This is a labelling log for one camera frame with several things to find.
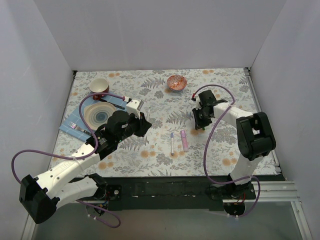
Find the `white pen with green tip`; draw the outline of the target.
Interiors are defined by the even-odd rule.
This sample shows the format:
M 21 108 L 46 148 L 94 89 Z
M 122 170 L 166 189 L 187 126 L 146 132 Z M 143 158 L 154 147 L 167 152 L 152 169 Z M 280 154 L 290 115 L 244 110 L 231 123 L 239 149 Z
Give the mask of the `white pen with green tip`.
M 148 108 L 148 112 L 147 112 L 146 120 L 147 120 L 148 122 L 150 121 L 150 115 L 151 115 L 151 107 Z

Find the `pink highlighter pen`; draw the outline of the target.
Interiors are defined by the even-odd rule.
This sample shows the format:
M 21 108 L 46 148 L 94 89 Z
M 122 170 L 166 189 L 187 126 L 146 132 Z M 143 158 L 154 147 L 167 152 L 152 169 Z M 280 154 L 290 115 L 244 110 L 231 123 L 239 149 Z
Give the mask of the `pink highlighter pen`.
M 180 136 L 181 136 L 181 142 L 182 142 L 182 148 L 184 152 L 189 151 L 189 146 L 188 146 L 188 141 L 187 141 L 187 135 L 185 130 L 180 131 Z

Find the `white pen with blue tip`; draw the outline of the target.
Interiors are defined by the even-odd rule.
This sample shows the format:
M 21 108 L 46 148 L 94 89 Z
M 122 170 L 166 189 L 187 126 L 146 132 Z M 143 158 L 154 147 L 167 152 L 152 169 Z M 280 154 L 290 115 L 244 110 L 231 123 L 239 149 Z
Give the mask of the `white pen with blue tip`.
M 174 156 L 174 138 L 170 138 L 170 155 Z

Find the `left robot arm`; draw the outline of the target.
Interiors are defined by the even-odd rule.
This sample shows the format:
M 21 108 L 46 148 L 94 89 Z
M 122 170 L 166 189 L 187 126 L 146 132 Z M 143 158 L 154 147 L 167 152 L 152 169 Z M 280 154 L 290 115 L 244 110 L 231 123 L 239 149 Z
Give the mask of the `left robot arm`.
M 135 135 L 144 137 L 152 124 L 144 113 L 117 110 L 107 123 L 97 128 L 94 136 L 65 160 L 36 177 L 25 176 L 20 183 L 19 201 L 36 224 L 48 220 L 58 208 L 86 197 L 101 200 L 107 193 L 107 182 L 97 173 L 79 181 L 73 179 L 82 171 L 113 153 L 118 144 Z

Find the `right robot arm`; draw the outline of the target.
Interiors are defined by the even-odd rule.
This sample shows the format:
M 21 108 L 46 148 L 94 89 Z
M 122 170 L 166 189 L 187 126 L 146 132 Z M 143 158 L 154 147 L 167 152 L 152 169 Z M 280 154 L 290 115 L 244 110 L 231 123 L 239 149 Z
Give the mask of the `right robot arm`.
M 196 102 L 192 109 L 195 129 L 204 129 L 216 119 L 214 128 L 220 121 L 236 128 L 237 144 L 240 151 L 234 169 L 228 175 L 228 181 L 213 183 L 220 193 L 237 199 L 250 189 L 254 171 L 261 160 L 276 148 L 276 140 L 266 113 L 252 113 L 233 107 L 224 99 L 217 100 L 211 90 L 205 90 L 191 98 Z

